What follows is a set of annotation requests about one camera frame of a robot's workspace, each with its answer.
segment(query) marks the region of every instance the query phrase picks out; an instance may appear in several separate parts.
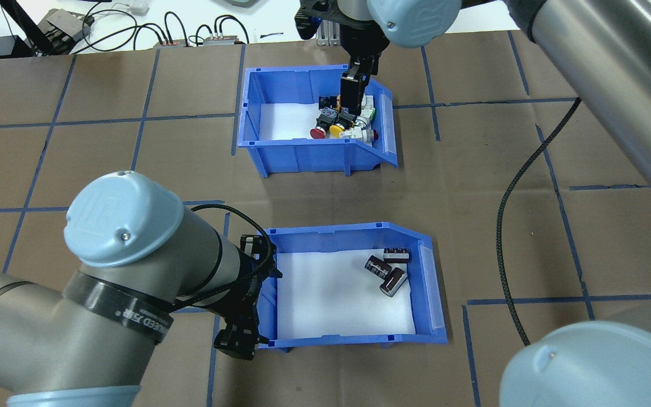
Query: light blue joint cover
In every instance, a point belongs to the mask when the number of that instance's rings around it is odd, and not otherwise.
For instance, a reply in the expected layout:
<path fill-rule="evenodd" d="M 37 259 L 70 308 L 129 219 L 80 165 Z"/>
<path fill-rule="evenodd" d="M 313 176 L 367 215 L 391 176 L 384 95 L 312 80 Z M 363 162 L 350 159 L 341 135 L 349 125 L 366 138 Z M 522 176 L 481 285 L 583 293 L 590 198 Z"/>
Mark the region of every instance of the light blue joint cover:
<path fill-rule="evenodd" d="M 511 359 L 501 407 L 651 407 L 651 333 L 618 322 L 555 330 Z"/>
<path fill-rule="evenodd" d="M 88 266 L 127 265 L 157 250 L 183 219 L 183 202 L 142 174 L 94 180 L 67 211 L 64 240 Z"/>
<path fill-rule="evenodd" d="M 368 0 L 368 10 L 394 44 L 416 48 L 454 24 L 462 0 Z"/>
<path fill-rule="evenodd" d="M 140 386 L 93 387 L 11 396 L 7 407 L 130 407 Z"/>

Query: electronic component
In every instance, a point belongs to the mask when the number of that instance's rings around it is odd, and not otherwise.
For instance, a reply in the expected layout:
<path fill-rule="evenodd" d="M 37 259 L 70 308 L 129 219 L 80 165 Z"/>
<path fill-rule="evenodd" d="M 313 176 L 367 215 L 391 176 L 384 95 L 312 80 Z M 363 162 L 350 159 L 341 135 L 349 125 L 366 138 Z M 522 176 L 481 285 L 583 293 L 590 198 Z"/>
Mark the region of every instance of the electronic component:
<path fill-rule="evenodd" d="M 406 275 L 404 270 L 398 267 L 393 268 L 388 263 L 375 256 L 371 256 L 368 261 L 366 261 L 364 268 L 383 280 L 383 283 L 380 285 L 380 290 L 389 297 L 393 297 L 393 295 L 396 294 L 396 291 L 401 288 L 403 282 L 408 278 L 408 275 Z"/>
<path fill-rule="evenodd" d="M 375 256 L 371 256 L 368 261 L 366 261 L 364 268 L 374 275 L 377 275 L 378 278 L 382 280 L 385 280 L 391 270 L 393 270 L 388 263 Z"/>
<path fill-rule="evenodd" d="M 357 141 L 370 143 L 374 140 L 378 140 L 378 132 L 374 131 L 374 129 L 364 129 L 363 127 L 356 126 L 347 129 L 347 131 L 343 131 L 341 133 L 341 138 L 352 138 Z"/>
<path fill-rule="evenodd" d="M 318 96 L 318 108 L 324 109 L 330 107 L 338 111 L 341 108 L 341 103 L 338 96 Z"/>
<path fill-rule="evenodd" d="M 215 36 L 204 39 L 202 45 L 234 45 L 237 42 L 240 42 L 240 39 L 238 39 L 237 36 Z"/>
<path fill-rule="evenodd" d="M 407 248 L 384 248 L 383 261 L 386 263 L 408 263 L 411 253 Z"/>
<path fill-rule="evenodd" d="M 373 96 L 363 96 L 361 103 L 361 113 L 355 119 L 355 125 L 359 127 L 368 126 L 375 117 L 375 105 L 373 104 Z"/>
<path fill-rule="evenodd" d="M 335 123 L 331 124 L 331 136 L 340 138 L 343 131 L 353 127 L 353 121 L 355 119 L 355 114 L 348 113 L 346 109 L 341 109 L 340 113 L 338 113 L 338 119 L 336 119 Z"/>
<path fill-rule="evenodd" d="M 338 119 L 338 111 L 330 107 L 320 109 L 320 116 L 315 119 L 315 127 L 310 129 L 310 137 L 321 139 L 326 138 L 326 129 Z"/>
<path fill-rule="evenodd" d="M 380 285 L 380 290 L 387 296 L 393 297 L 407 278 L 406 272 L 396 267 L 385 277 L 383 284 Z"/>

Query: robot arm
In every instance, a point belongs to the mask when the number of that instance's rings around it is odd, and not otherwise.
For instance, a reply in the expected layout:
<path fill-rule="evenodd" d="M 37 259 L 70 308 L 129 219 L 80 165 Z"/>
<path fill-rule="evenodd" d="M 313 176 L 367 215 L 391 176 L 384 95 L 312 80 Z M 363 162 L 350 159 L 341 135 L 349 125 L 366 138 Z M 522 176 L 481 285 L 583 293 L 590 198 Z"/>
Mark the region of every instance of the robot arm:
<path fill-rule="evenodd" d="M 267 342 L 258 294 L 281 276 L 260 231 L 241 250 L 136 172 L 93 181 L 67 211 L 64 238 L 83 264 L 63 293 L 0 273 L 0 387 L 47 406 L 73 397 L 129 405 L 116 400 L 134 399 L 170 312 L 183 306 L 222 316 L 214 348 L 253 359 Z"/>

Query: connector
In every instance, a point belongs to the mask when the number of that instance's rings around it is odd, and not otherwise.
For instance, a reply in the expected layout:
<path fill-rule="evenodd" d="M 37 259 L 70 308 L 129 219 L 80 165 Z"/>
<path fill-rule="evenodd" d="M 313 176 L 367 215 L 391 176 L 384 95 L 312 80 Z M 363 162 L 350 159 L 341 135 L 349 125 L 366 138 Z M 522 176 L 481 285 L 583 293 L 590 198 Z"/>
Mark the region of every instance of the connector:
<path fill-rule="evenodd" d="M 146 15 L 150 11 L 150 2 L 148 0 L 132 0 L 129 4 L 129 12 L 134 15 Z"/>

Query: cable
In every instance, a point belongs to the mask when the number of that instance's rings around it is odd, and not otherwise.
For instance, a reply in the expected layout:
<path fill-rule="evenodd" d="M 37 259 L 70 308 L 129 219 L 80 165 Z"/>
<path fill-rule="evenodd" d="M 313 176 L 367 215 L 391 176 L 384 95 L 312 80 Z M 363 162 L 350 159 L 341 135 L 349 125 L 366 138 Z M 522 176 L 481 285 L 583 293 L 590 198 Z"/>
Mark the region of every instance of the cable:
<path fill-rule="evenodd" d="M 261 262 L 258 263 L 258 265 L 248 274 L 241 276 L 240 278 L 237 278 L 235 281 L 231 281 L 230 283 L 223 284 L 217 288 L 214 289 L 209 289 L 208 291 L 198 294 L 197 296 L 194 296 L 188 300 L 185 301 L 176 301 L 172 311 L 177 311 L 178 309 L 183 309 L 187 306 L 191 306 L 193 304 L 197 304 L 201 302 L 202 300 L 206 298 L 210 298 L 212 296 L 217 296 L 217 294 L 224 293 L 228 289 L 231 289 L 235 287 L 236 285 L 245 283 L 248 280 L 251 280 L 255 276 L 257 276 L 259 273 L 261 273 L 262 268 L 266 263 L 269 263 L 270 260 L 273 258 L 273 243 L 271 242 L 271 238 L 268 237 L 268 234 L 264 231 L 264 229 L 261 228 L 261 225 L 256 224 L 256 222 L 250 217 L 248 217 L 246 214 L 242 213 L 241 211 L 238 211 L 237 209 L 233 208 L 232 206 L 227 206 L 223 205 L 221 203 L 206 203 L 204 205 L 198 205 L 192 208 L 193 212 L 197 212 L 201 209 L 209 209 L 209 208 L 218 208 L 218 209 L 224 209 L 225 211 L 230 211 L 246 222 L 250 223 L 251 226 L 255 227 L 258 232 L 263 236 L 263 238 L 266 240 L 266 245 L 268 245 L 268 252 L 266 253 L 266 256 L 261 259 Z"/>
<path fill-rule="evenodd" d="M 5 21 L 7 22 L 8 28 L 10 29 L 11 36 L 15 36 L 14 32 L 11 30 L 10 24 L 8 23 L 8 18 L 7 18 L 7 13 L 5 13 L 5 8 L 3 8 L 2 6 L 0 6 L 0 8 L 2 9 L 2 15 L 5 16 Z M 16 15 L 16 18 L 15 18 L 16 25 L 21 26 L 21 17 L 19 15 L 18 8 L 14 7 L 14 13 Z M 29 48 L 31 48 L 31 50 L 32 50 L 32 57 L 36 57 L 37 56 L 37 51 L 36 51 L 36 46 L 34 45 L 34 41 L 31 41 L 28 38 L 26 39 L 26 41 L 29 42 L 29 44 L 28 44 Z"/>
<path fill-rule="evenodd" d="M 521 180 L 524 173 L 527 172 L 527 170 L 529 170 L 529 167 L 531 167 L 534 161 L 537 160 L 537 158 L 539 158 L 542 152 L 544 152 L 544 150 L 547 148 L 550 142 L 554 140 L 554 137 L 556 137 L 556 135 L 559 134 L 559 132 L 561 131 L 561 129 L 564 128 L 564 126 L 566 126 L 566 123 L 569 121 L 569 119 L 571 119 L 572 115 L 574 115 L 574 111 L 576 111 L 576 108 L 579 107 L 579 104 L 581 104 L 581 98 L 576 98 L 574 104 L 571 105 L 571 108 L 569 108 L 569 111 L 564 115 L 564 118 L 561 119 L 559 125 L 554 129 L 553 132 L 551 132 L 549 137 L 547 137 L 547 139 L 542 142 L 539 148 L 535 150 L 534 154 L 532 154 L 532 156 L 529 157 L 527 162 L 525 162 L 524 165 L 522 165 L 521 170 L 517 172 L 513 180 L 511 180 L 509 187 L 506 188 L 506 192 L 504 192 L 504 196 L 501 198 L 499 211 L 496 214 L 496 261 L 498 261 L 498 265 L 499 265 L 501 288 L 504 291 L 506 306 L 509 307 L 509 314 L 511 314 L 511 319 L 514 321 L 514 326 L 517 328 L 517 332 L 519 333 L 519 337 L 522 338 L 522 342 L 524 343 L 524 346 L 529 346 L 530 341 L 529 338 L 527 337 L 527 333 L 524 332 L 524 327 L 522 327 L 522 321 L 519 319 L 519 315 L 517 314 L 517 309 L 514 307 L 514 299 L 511 298 L 511 291 L 509 291 L 509 282 L 506 280 L 506 269 L 504 268 L 504 248 L 501 245 L 501 228 L 502 228 L 502 224 L 504 223 L 504 209 L 506 208 L 506 201 L 509 200 L 509 196 L 511 196 L 511 193 L 514 191 L 514 188 L 516 188 L 516 185 L 519 182 L 519 180 Z"/>
<path fill-rule="evenodd" d="M 217 16 L 215 18 L 215 21 L 212 22 L 212 28 L 214 28 L 215 34 L 218 33 L 218 20 L 220 20 L 220 18 L 225 18 L 226 16 L 232 16 L 233 18 L 235 17 L 233 15 L 219 15 L 219 16 Z"/>
<path fill-rule="evenodd" d="M 155 25 L 154 23 L 145 23 L 142 24 L 141 26 L 137 27 L 137 30 L 134 32 L 134 39 L 132 40 L 132 51 L 137 51 L 137 36 L 140 34 L 140 31 L 142 28 L 148 28 L 150 29 L 155 35 L 157 36 L 157 41 L 160 43 L 160 45 L 164 45 L 162 42 L 162 37 L 160 34 L 155 30 L 154 28 L 151 27 L 151 25 Z"/>
<path fill-rule="evenodd" d="M 5 16 L 5 21 L 7 22 L 7 27 L 10 29 L 11 36 L 14 36 L 14 31 L 11 30 L 11 26 L 8 23 L 8 18 L 7 18 L 7 13 L 5 13 L 5 8 L 3 8 L 2 6 L 0 6 L 0 8 L 2 9 L 2 15 Z"/>
<path fill-rule="evenodd" d="M 91 16 L 98 15 L 98 14 L 103 14 L 103 13 L 105 13 L 105 12 L 107 12 L 107 11 L 109 11 L 107 15 L 110 15 L 112 12 L 117 12 L 117 13 L 120 13 L 120 14 L 123 14 L 123 15 L 126 15 L 126 16 L 129 16 L 129 18 L 132 19 L 132 21 L 134 22 L 134 26 L 133 26 L 133 27 L 130 27 L 130 28 L 127 28 L 127 29 L 124 29 L 124 31 L 126 31 L 126 30 L 128 30 L 128 29 L 129 29 L 129 30 L 132 30 L 132 29 L 137 28 L 137 18 L 135 18 L 135 16 L 131 15 L 130 13 L 128 13 L 128 12 L 126 12 L 126 11 L 116 10 L 115 8 L 106 8 L 105 10 L 99 10 L 99 11 L 92 12 L 92 11 L 95 10 L 95 7 L 101 5 L 101 3 L 103 3 L 103 2 L 97 2 L 97 3 L 95 3 L 95 5 L 92 6 L 92 7 L 90 8 L 89 11 L 87 11 L 87 14 L 85 14 L 85 16 L 83 16 L 83 18 L 82 18 L 82 30 L 85 30 L 85 22 L 87 21 L 88 18 L 90 18 Z M 118 31 L 118 32 L 116 32 L 116 34 L 124 33 L 124 31 Z M 115 33 L 110 34 L 109 36 L 103 37 L 103 38 L 101 38 L 100 40 L 98 40 L 98 41 L 96 41 L 96 42 L 94 42 L 94 43 L 90 43 L 90 41 L 88 40 L 88 36 L 85 36 L 83 39 L 85 40 L 85 43 L 87 43 L 87 46 L 84 47 L 84 48 L 82 48 L 82 49 L 80 49 L 80 50 L 77 51 L 76 53 L 82 51 L 83 49 L 87 49 L 87 48 L 92 48 L 92 49 L 95 49 L 96 51 L 100 51 L 100 52 L 109 52 L 109 51 L 114 51 L 114 50 L 116 50 L 116 49 L 120 49 L 121 47 L 123 47 L 123 46 L 125 46 L 127 43 L 129 43 L 129 41 L 131 41 L 132 39 L 134 39 L 134 34 L 135 34 L 135 31 L 132 31 L 132 34 L 130 34 L 129 38 L 126 39 L 126 41 L 124 41 L 124 43 L 120 44 L 119 46 L 116 46 L 116 47 L 110 48 L 110 49 L 99 49 L 99 48 L 95 47 L 94 45 L 100 43 L 100 41 L 101 41 L 102 39 L 111 38 L 112 36 L 115 35 Z"/>
<path fill-rule="evenodd" d="M 240 23 L 240 20 L 235 18 L 234 16 L 226 16 L 224 19 L 220 20 L 220 34 L 223 33 L 223 23 L 227 20 L 233 20 L 235 23 L 238 23 L 240 25 L 240 28 L 242 28 L 243 33 L 245 33 L 245 43 L 250 44 L 250 37 L 248 36 L 248 30 L 245 30 L 245 26 Z"/>
<path fill-rule="evenodd" d="M 72 52 L 72 54 L 70 54 L 70 55 L 79 54 L 80 52 L 84 51 L 85 49 L 94 48 L 95 45 L 101 43 L 102 41 L 105 41 L 106 39 L 112 38 L 112 37 L 116 36 L 117 34 L 122 34 L 127 30 L 134 30 L 136 28 L 139 28 L 139 25 L 135 25 L 133 27 L 122 28 L 119 31 L 115 31 L 114 33 L 111 33 L 108 36 L 104 36 L 104 37 L 98 39 L 97 41 L 93 42 L 92 44 L 90 44 L 90 45 L 88 45 L 88 46 L 86 46 L 84 48 L 77 49 L 77 51 Z"/>
<path fill-rule="evenodd" d="M 183 29 L 183 37 L 184 37 L 184 41 L 185 41 L 185 46 L 189 46 L 189 44 L 188 44 L 188 31 L 185 30 L 185 25 L 183 24 L 183 21 L 180 20 L 180 17 L 178 15 L 176 15 L 175 13 L 173 13 L 172 11 L 167 11 L 167 13 L 165 13 L 165 31 L 167 32 L 167 38 L 170 40 L 170 43 L 172 44 L 172 36 L 170 35 L 170 29 L 167 26 L 167 16 L 168 15 L 172 15 L 175 18 L 177 18 L 177 21 L 179 21 L 180 26 Z"/>
<path fill-rule="evenodd" d="M 202 28 L 207 28 L 207 31 L 210 33 L 210 37 L 212 37 L 212 29 L 210 28 L 209 25 L 207 24 L 201 24 L 197 30 L 194 32 L 194 36 L 198 37 L 199 36 L 199 31 L 202 30 Z"/>
<path fill-rule="evenodd" d="M 206 39 L 202 38 L 201 36 L 188 36 L 188 39 L 193 43 L 195 46 L 201 46 L 202 44 L 205 43 Z"/>

